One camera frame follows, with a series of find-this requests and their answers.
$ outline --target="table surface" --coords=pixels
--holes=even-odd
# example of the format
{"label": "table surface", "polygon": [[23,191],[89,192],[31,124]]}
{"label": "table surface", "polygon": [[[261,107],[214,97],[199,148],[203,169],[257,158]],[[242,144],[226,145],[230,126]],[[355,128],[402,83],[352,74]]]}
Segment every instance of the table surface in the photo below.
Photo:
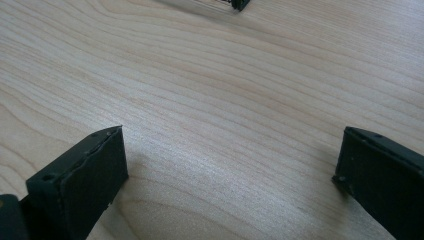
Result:
{"label": "table surface", "polygon": [[392,239],[331,182],[345,126],[424,153],[424,2],[1,0],[0,193],[123,125],[89,239]]}

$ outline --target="small hole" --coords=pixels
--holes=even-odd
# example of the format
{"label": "small hole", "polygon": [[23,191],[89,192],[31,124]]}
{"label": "small hole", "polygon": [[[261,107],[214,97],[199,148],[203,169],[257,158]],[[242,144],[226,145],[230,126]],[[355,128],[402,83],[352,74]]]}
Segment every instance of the small hole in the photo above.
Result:
{"label": "small hole", "polygon": [[44,176],[42,179],[43,181],[50,181],[53,178],[55,178],[56,176],[54,174],[47,174],[46,176]]}

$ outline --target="black plastic part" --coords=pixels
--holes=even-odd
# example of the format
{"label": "black plastic part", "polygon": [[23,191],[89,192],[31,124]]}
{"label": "black plastic part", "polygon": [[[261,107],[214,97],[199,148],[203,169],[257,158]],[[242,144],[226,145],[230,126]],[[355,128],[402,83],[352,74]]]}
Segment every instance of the black plastic part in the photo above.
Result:
{"label": "black plastic part", "polygon": [[[28,196],[21,200],[20,206],[16,197],[11,202],[13,213],[22,213],[26,228],[19,217],[11,219],[9,224],[7,218],[11,213],[3,214],[1,209],[0,227],[12,225],[7,229],[9,234],[28,233],[31,240],[86,239],[126,179],[122,128],[98,131],[27,180]],[[0,235],[0,240],[3,239],[28,238]]]}
{"label": "black plastic part", "polygon": [[18,198],[14,195],[0,195],[0,239],[29,239]]}
{"label": "black plastic part", "polygon": [[397,239],[424,239],[424,157],[347,127],[333,181]]}
{"label": "black plastic part", "polygon": [[232,0],[231,5],[234,9],[237,9],[239,11],[242,11],[246,5],[249,3],[250,0]]}

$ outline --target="black object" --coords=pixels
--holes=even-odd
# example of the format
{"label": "black object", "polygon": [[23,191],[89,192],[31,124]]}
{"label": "black object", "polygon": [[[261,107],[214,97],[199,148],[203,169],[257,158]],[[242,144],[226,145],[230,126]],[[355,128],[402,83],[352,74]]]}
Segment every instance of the black object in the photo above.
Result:
{"label": "black object", "polygon": [[19,203],[0,196],[0,239],[86,239],[126,179],[122,128],[95,132],[29,178]]}
{"label": "black object", "polygon": [[347,127],[333,181],[397,239],[424,239],[424,157]]}
{"label": "black object", "polygon": [[250,2],[250,0],[222,0],[231,3],[234,9],[239,11],[243,10],[246,5]]}

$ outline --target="light wood surface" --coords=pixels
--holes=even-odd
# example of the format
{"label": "light wood surface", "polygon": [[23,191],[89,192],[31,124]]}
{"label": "light wood surface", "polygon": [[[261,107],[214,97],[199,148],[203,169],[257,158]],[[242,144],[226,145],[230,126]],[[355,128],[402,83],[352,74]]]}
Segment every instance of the light wood surface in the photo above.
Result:
{"label": "light wood surface", "polygon": [[424,2],[1,0],[0,193],[123,125],[89,239],[392,239],[330,178],[345,126],[424,153]]}

